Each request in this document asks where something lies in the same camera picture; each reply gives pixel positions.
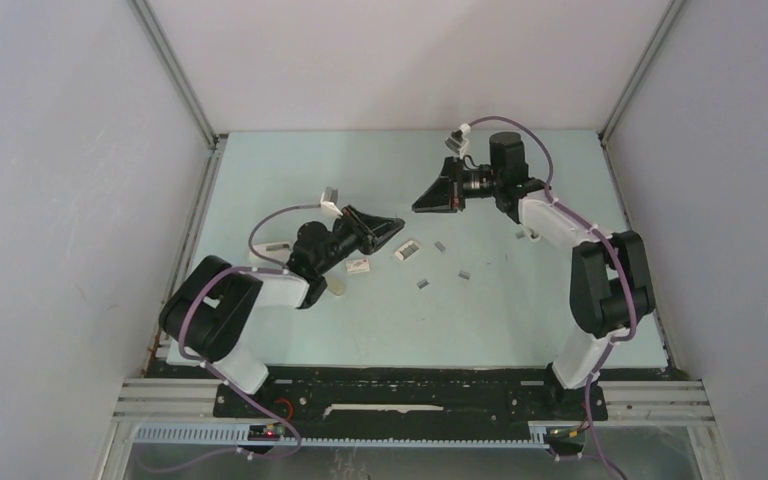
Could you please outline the staple tray box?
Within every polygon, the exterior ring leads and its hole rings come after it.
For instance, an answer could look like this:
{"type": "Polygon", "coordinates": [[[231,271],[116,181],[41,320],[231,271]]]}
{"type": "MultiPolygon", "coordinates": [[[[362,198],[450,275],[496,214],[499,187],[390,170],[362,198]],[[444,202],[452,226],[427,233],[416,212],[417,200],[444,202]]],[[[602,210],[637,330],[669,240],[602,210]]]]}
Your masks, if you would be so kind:
{"type": "Polygon", "coordinates": [[[399,261],[404,262],[404,261],[407,261],[416,253],[418,253],[420,249],[421,249],[421,244],[416,240],[410,239],[395,250],[394,256],[399,261]]]}

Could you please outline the olive green stapler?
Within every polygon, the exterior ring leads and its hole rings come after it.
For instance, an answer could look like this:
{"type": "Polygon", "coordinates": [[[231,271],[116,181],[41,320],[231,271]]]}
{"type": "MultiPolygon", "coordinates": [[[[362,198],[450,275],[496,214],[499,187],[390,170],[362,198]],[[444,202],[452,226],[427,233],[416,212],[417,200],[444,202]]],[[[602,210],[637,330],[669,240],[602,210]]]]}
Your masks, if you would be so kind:
{"type": "Polygon", "coordinates": [[[326,289],[335,297],[339,297],[345,294],[346,285],[337,277],[326,277],[326,289]]]}

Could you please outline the light blue stapler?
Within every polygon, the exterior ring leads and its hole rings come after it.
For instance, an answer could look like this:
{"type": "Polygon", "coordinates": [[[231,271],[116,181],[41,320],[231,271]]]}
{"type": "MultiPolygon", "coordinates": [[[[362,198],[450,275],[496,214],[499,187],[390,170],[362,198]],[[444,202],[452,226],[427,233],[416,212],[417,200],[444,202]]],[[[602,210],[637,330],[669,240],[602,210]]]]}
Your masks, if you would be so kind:
{"type": "Polygon", "coordinates": [[[541,240],[541,235],[539,233],[528,228],[517,231],[515,237],[519,240],[527,239],[531,242],[539,242],[541,240]]]}

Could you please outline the white stapler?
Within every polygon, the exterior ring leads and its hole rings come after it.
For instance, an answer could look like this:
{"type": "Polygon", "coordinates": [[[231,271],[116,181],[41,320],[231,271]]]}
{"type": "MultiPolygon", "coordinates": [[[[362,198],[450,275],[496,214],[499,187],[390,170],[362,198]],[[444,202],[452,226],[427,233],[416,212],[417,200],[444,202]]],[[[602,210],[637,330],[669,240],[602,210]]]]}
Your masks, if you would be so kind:
{"type": "Polygon", "coordinates": [[[248,252],[248,259],[256,262],[268,258],[270,261],[286,263],[292,253],[292,247],[292,243],[285,241],[254,244],[253,249],[248,252]]]}

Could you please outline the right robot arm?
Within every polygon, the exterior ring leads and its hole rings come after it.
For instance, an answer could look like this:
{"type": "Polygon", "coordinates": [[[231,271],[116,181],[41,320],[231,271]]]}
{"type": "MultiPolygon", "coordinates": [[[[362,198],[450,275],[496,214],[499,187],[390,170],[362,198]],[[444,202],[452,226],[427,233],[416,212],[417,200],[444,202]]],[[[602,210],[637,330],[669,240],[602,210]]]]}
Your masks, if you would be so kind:
{"type": "Polygon", "coordinates": [[[524,234],[544,239],[570,256],[569,306],[575,328],[549,365],[541,392],[545,411],[566,418],[582,403],[579,389],[594,381],[612,346],[632,339],[655,307],[645,245],[632,230],[600,229],[564,205],[548,179],[529,173],[525,143],[516,132],[489,139],[490,161],[468,161],[468,125],[446,139],[452,156],[413,203],[415,213],[457,213],[473,198],[491,198],[524,234]]]}

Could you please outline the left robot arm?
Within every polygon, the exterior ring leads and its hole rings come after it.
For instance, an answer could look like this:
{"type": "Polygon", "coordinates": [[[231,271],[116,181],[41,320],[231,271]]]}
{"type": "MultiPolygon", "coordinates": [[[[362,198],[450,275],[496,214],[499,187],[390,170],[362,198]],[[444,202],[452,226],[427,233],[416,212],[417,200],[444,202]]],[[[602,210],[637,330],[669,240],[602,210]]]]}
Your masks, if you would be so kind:
{"type": "Polygon", "coordinates": [[[237,402],[250,415],[264,416],[275,406],[276,390],[265,382],[267,366],[241,341],[252,312],[312,307],[326,290],[327,273],[354,253],[376,253],[404,226],[401,218],[347,205],[330,226],[301,225],[286,260],[269,257],[264,267],[234,266],[206,256],[166,302],[159,327],[177,342],[183,358],[239,390],[237,402]]]}

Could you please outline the white staple box sleeve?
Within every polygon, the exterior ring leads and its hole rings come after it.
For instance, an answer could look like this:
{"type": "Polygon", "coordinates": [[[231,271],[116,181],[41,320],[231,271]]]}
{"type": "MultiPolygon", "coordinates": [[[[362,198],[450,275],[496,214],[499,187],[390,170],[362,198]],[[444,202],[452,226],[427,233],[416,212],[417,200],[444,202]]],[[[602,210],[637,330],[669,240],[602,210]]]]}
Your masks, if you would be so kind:
{"type": "Polygon", "coordinates": [[[371,264],[368,258],[351,259],[345,262],[345,268],[348,274],[368,273],[371,271],[371,264]]]}

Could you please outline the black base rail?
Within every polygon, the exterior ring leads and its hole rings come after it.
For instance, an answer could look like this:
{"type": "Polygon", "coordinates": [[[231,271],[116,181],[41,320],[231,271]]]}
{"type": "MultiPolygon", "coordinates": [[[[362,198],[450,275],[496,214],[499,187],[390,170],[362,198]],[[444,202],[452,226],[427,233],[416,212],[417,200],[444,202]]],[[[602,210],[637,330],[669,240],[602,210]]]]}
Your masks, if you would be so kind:
{"type": "Polygon", "coordinates": [[[515,442],[608,418],[598,385],[565,393],[536,368],[274,366],[253,398],[309,441],[515,442]]]}

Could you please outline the right aluminium frame post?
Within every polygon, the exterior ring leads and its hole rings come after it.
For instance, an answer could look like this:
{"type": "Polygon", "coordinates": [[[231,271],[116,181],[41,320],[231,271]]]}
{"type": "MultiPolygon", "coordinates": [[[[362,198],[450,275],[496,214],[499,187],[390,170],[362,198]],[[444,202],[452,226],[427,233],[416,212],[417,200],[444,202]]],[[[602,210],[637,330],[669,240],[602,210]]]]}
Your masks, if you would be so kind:
{"type": "Polygon", "coordinates": [[[654,31],[646,42],[643,52],[637,60],[631,75],[599,132],[599,139],[602,147],[607,147],[611,142],[626,111],[633,102],[639,89],[642,87],[648,73],[654,66],[661,50],[688,4],[689,1],[687,0],[670,0],[668,2],[654,31]]]}

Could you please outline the aluminium frame post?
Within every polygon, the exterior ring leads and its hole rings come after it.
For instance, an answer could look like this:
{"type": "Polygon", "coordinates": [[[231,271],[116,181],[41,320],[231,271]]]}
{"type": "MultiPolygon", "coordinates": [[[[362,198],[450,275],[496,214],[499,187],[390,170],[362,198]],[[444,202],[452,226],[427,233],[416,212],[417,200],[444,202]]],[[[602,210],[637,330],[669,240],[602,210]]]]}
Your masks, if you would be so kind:
{"type": "Polygon", "coordinates": [[[654,66],[661,50],[688,4],[689,1],[687,0],[670,0],[668,2],[654,31],[646,42],[643,52],[637,60],[631,75],[599,132],[599,139],[602,147],[607,147],[611,142],[626,111],[633,102],[639,89],[642,87],[648,73],[654,66]]]}
{"type": "Polygon", "coordinates": [[[144,30],[147,39],[155,51],[161,66],[166,71],[175,91],[183,101],[197,130],[209,149],[214,149],[219,142],[215,131],[179,61],[171,42],[166,35],[151,3],[147,0],[128,0],[137,21],[144,30]]]}

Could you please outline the left aluminium frame post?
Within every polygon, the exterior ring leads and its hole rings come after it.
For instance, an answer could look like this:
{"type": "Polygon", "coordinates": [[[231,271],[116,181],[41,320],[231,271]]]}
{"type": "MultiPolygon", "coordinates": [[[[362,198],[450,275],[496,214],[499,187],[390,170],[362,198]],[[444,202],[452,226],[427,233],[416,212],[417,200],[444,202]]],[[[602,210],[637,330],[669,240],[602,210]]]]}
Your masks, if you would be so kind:
{"type": "Polygon", "coordinates": [[[151,3],[147,0],[128,0],[137,21],[144,30],[147,39],[155,51],[161,66],[166,71],[175,91],[183,101],[197,130],[209,149],[214,149],[219,142],[215,131],[179,61],[171,42],[166,35],[151,3]]]}

